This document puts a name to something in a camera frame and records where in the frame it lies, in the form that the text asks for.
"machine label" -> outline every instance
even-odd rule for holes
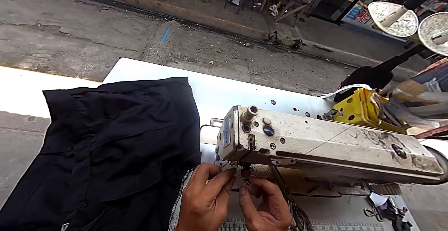
[[[224,119],[223,138],[225,148],[230,144],[230,114]]]

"yellow plastic part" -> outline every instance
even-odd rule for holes
[[[379,118],[381,111],[378,104],[373,101],[373,95],[381,102],[388,101],[373,91],[359,88],[353,95],[334,105],[333,108],[339,112],[333,116],[333,120],[406,135],[404,128],[392,125]]]

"street curb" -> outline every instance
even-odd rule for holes
[[[267,39],[269,32],[248,27],[234,22],[229,22],[214,16],[204,15],[199,12],[178,7],[158,0],[116,0],[125,4],[130,4],[142,9],[155,11],[169,16],[186,19],[210,27],[227,30],[232,33],[241,34],[254,39]]]

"black garment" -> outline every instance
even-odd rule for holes
[[[44,91],[52,123],[0,211],[0,230],[167,230],[200,163],[187,78]]]

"industrial sewing machine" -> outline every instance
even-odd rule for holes
[[[234,106],[224,117],[217,154],[252,173],[276,166],[297,194],[326,185],[320,194],[368,195],[366,187],[374,187],[392,195],[400,194],[398,183],[435,185],[447,180],[448,161],[412,136],[253,105]],[[305,181],[312,185],[303,188],[300,182]]]

